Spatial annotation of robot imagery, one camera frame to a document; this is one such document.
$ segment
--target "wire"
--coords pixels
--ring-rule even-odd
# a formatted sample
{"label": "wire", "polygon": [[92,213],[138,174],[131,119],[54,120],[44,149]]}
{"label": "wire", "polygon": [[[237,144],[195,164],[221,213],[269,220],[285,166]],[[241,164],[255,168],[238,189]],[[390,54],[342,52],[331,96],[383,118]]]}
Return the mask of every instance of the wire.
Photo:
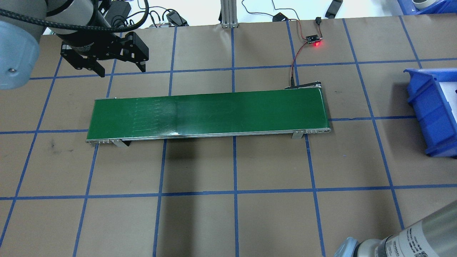
{"label": "wire", "polygon": [[300,49],[298,50],[297,54],[295,55],[295,57],[293,58],[293,61],[292,61],[292,64],[291,64],[291,72],[290,72],[290,77],[293,78],[293,65],[295,63],[295,60],[297,59],[297,57],[300,55],[302,49],[305,47],[305,45],[307,45],[308,42],[305,42],[301,47]]}
{"label": "wire", "polygon": [[160,15],[159,15],[159,13],[158,13],[158,12],[156,12],[156,11],[152,10],[152,11],[150,11],[150,12],[149,12],[149,14],[151,14],[151,15],[152,15],[152,13],[153,13],[153,12],[155,12],[155,13],[157,14],[157,17],[159,18],[159,21],[161,21],[161,19],[160,19]]}
{"label": "wire", "polygon": [[246,12],[249,13],[249,14],[265,14],[265,15],[269,15],[271,17],[274,17],[273,15],[268,14],[268,13],[264,13],[264,12],[250,12],[250,11],[248,11],[248,8],[246,8],[246,6],[244,5],[244,0],[241,0],[241,4],[243,5],[243,7],[246,10]]}
{"label": "wire", "polygon": [[157,27],[157,25],[155,24],[155,21],[154,21],[154,17],[152,17],[152,11],[149,12],[149,16],[151,16],[152,24],[154,24],[154,27]]}
{"label": "wire", "polygon": [[165,8],[165,7],[161,7],[161,6],[151,6],[150,8],[162,8],[162,9],[164,9],[164,10],[166,10],[166,9],[167,9],[167,8]]}
{"label": "wire", "polygon": [[300,27],[300,36],[302,37],[302,39],[306,40],[306,38],[303,36],[302,23],[300,22],[300,20],[297,20],[297,19],[289,19],[289,21],[297,21],[298,26]]}
{"label": "wire", "polygon": [[[144,5],[146,6],[146,9],[149,10],[149,3],[148,0],[144,0]],[[147,20],[149,13],[147,11],[143,11],[144,15],[141,18],[141,20],[133,24],[132,26],[127,26],[124,28],[113,28],[113,27],[96,27],[96,26],[80,26],[80,25],[74,25],[74,24],[65,24],[65,23],[58,23],[58,22],[53,22],[53,21],[45,21],[42,19],[26,16],[20,13],[8,11],[5,9],[0,8],[0,16],[5,16],[14,20],[18,21],[24,21],[27,23],[43,26],[43,27],[49,27],[49,28],[59,28],[59,29],[67,29],[67,30],[77,30],[77,31],[100,31],[100,32],[111,32],[111,33],[117,33],[117,32],[128,32],[132,31],[134,29],[139,28],[141,25],[144,24],[144,22]]]}
{"label": "wire", "polygon": [[276,8],[275,2],[273,0],[271,0],[271,3],[273,4],[273,9],[275,9],[275,11],[277,11],[277,10],[292,10],[293,12],[295,12],[295,15],[297,16],[297,19],[300,20],[300,18],[298,17],[297,12],[294,9],[292,9],[292,8]]}
{"label": "wire", "polygon": [[322,36],[322,31],[320,30],[320,24],[317,25],[317,30],[319,30],[320,39],[324,38],[324,37]]}

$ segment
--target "blue plastic bin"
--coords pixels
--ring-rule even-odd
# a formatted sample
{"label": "blue plastic bin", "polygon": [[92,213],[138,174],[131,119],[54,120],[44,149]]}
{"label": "blue plastic bin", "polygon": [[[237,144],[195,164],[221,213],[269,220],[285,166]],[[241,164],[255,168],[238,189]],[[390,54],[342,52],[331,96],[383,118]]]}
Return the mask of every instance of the blue plastic bin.
{"label": "blue plastic bin", "polygon": [[457,81],[457,68],[406,69],[411,80],[409,99],[427,143],[425,153],[433,157],[457,156],[457,122],[449,101],[457,101],[457,93],[446,99],[440,82]]}
{"label": "blue plastic bin", "polygon": [[398,2],[404,15],[457,12],[457,0],[438,0],[422,10],[418,10],[411,0],[398,0]]}

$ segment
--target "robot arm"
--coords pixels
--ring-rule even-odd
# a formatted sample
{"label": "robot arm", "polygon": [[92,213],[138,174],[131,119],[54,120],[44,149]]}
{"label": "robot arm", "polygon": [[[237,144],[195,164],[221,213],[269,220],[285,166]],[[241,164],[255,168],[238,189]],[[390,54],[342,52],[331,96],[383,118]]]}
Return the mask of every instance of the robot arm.
{"label": "robot arm", "polygon": [[[75,69],[93,70],[100,77],[104,77],[105,69],[97,61],[118,59],[133,62],[142,72],[145,72],[145,62],[149,60],[149,48],[135,32],[129,32],[124,38],[120,38],[113,33],[115,29],[108,29],[110,25],[98,11],[98,2],[98,0],[34,0],[31,3],[1,0],[0,11],[3,9],[21,14],[23,17],[16,15],[10,18],[0,13],[0,89],[17,88],[29,80],[38,59],[38,43],[45,29],[41,24],[49,23],[43,20],[53,22],[49,23],[51,25],[72,24],[69,25],[70,28],[75,28],[50,27],[63,41],[60,54]],[[130,30],[139,27],[140,23],[141,21]]]}

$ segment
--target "conveyor belt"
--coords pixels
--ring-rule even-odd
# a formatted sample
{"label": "conveyor belt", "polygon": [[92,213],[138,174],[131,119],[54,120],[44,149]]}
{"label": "conveyor belt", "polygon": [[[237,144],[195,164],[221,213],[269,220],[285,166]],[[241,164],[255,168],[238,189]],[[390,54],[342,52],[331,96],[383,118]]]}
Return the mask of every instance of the conveyor belt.
{"label": "conveyor belt", "polygon": [[320,85],[276,91],[95,101],[88,143],[329,132]]}

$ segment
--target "red wire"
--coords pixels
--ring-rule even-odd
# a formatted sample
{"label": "red wire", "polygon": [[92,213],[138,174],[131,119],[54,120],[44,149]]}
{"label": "red wire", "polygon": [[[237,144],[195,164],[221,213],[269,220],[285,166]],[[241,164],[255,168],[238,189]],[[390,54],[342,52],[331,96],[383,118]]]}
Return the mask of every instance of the red wire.
{"label": "red wire", "polygon": [[297,54],[295,55],[293,61],[292,61],[292,65],[291,65],[291,71],[290,71],[290,76],[293,77],[293,63],[295,63],[295,59],[298,57],[298,55],[300,54],[300,52],[302,51],[303,47],[305,47],[305,45],[307,45],[308,43],[305,42],[302,47],[300,47],[300,49],[298,50]]}
{"label": "red wire", "polygon": [[298,26],[300,26],[300,36],[302,36],[302,39],[306,40],[306,38],[303,36],[303,31],[302,31],[302,24],[299,20],[297,19],[289,19],[290,21],[298,21]]}
{"label": "red wire", "polygon": [[302,51],[303,47],[305,47],[305,45],[308,43],[308,41],[306,40],[306,38],[303,36],[303,31],[302,31],[302,24],[299,20],[297,19],[289,19],[290,21],[297,21],[298,22],[298,26],[300,27],[300,36],[302,37],[303,40],[305,40],[305,43],[300,47],[300,49],[298,50],[297,54],[295,55],[295,57],[293,58],[293,61],[292,61],[292,65],[291,65],[291,71],[290,71],[290,76],[293,77],[293,64],[295,63],[295,59],[297,59],[297,57],[299,56],[300,52]]}

